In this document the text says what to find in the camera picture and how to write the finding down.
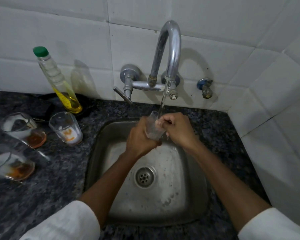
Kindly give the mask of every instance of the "sink drain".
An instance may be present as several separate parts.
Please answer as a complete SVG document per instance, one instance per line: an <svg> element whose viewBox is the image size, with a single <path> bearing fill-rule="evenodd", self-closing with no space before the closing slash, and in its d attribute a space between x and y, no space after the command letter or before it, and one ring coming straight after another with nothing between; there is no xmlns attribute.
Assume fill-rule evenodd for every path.
<svg viewBox="0 0 300 240"><path fill-rule="evenodd" d="M135 175L137 185L142 188L148 188L155 180L155 173L151 168L140 168Z"/></svg>

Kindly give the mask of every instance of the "oil bottle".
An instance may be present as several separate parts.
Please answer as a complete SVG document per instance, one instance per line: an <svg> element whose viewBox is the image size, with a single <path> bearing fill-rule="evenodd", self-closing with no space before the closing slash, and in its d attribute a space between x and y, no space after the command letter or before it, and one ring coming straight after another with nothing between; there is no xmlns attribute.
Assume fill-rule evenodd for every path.
<svg viewBox="0 0 300 240"><path fill-rule="evenodd" d="M56 62L49 55L48 50L43 46L33 48L33 53L38 58L38 63L46 76L48 82L56 92L64 107L71 113L77 114L82 111L71 85L65 80Z"/></svg>

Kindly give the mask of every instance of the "granite countertop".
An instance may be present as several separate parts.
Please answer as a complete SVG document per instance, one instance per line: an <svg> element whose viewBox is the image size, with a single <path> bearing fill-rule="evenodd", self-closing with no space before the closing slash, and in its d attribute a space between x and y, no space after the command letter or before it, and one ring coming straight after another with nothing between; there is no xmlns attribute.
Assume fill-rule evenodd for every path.
<svg viewBox="0 0 300 240"><path fill-rule="evenodd" d="M25 95L0 92L0 119L22 112ZM33 175L22 183L0 179L0 239L19 239L26 231L79 197L90 154L102 126L117 119L149 115L158 105L94 100L92 112L78 123L83 141L68 146L46 125L47 141L38 150L17 143L16 148L36 163ZM188 115L200 140L251 189L268 201L255 169L228 115L223 112L167 106L165 112ZM100 239L236 239L228 213L216 193L210 193L206 214L194 222L169 227L108 225Z"/></svg>

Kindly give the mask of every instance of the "yellow label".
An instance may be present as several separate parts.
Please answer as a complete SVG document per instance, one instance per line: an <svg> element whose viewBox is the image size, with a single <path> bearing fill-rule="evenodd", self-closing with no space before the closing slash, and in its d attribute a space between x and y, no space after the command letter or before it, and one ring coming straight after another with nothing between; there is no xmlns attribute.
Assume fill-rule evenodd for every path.
<svg viewBox="0 0 300 240"><path fill-rule="evenodd" d="M59 99L61 100L61 102L63 103L63 105L67 108L67 109L71 109L71 103L70 101L67 99L66 96L64 96L61 92L59 92L57 89L53 88L53 90L56 92L57 96L59 97Z"/></svg>

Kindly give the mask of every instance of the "white sleeve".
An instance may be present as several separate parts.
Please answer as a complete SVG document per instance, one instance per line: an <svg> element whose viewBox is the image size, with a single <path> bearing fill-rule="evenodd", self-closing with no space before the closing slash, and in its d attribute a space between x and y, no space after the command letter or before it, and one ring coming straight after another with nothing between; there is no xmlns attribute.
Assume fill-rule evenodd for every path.
<svg viewBox="0 0 300 240"><path fill-rule="evenodd" d="M81 201L73 201L27 231L20 240L95 240L99 236L100 225L91 208Z"/></svg>
<svg viewBox="0 0 300 240"><path fill-rule="evenodd" d="M300 240L300 226L276 208L252 218L239 232L240 240Z"/></svg>

